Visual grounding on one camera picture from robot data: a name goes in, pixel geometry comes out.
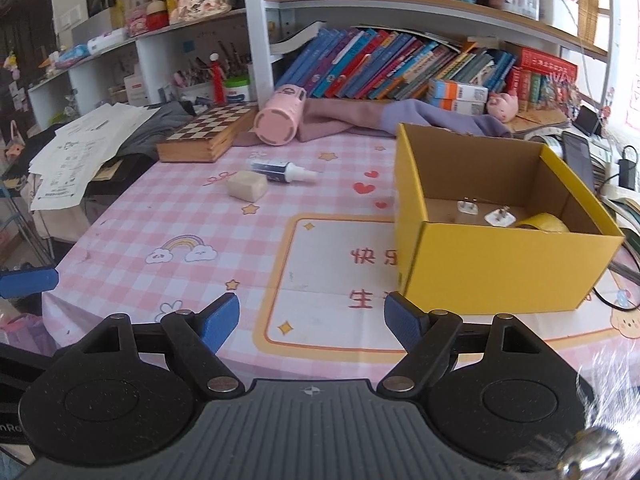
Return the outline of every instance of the charger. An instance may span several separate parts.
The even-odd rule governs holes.
[[[625,152],[628,148],[634,150],[636,160],[626,158]],[[618,185],[626,189],[636,190],[636,166],[638,165],[638,152],[633,146],[625,146],[622,150],[622,158],[618,161],[620,172],[618,174]]]

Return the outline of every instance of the pink plush toy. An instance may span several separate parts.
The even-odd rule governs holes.
[[[508,123],[518,113],[518,98],[512,90],[509,94],[491,94],[486,104],[489,115],[501,123]]]

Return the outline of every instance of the pink cup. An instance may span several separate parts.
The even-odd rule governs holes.
[[[254,132],[265,144],[281,146],[296,136],[305,108],[306,91],[284,85],[275,91],[254,121]]]

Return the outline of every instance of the wooden chess board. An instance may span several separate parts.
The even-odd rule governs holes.
[[[162,162],[215,162],[239,132],[254,125],[256,103],[226,104],[205,112],[158,142]]]

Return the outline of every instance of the green lid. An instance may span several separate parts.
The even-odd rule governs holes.
[[[245,75],[231,77],[225,81],[225,87],[227,88],[238,88],[241,86],[249,86],[249,78]]]

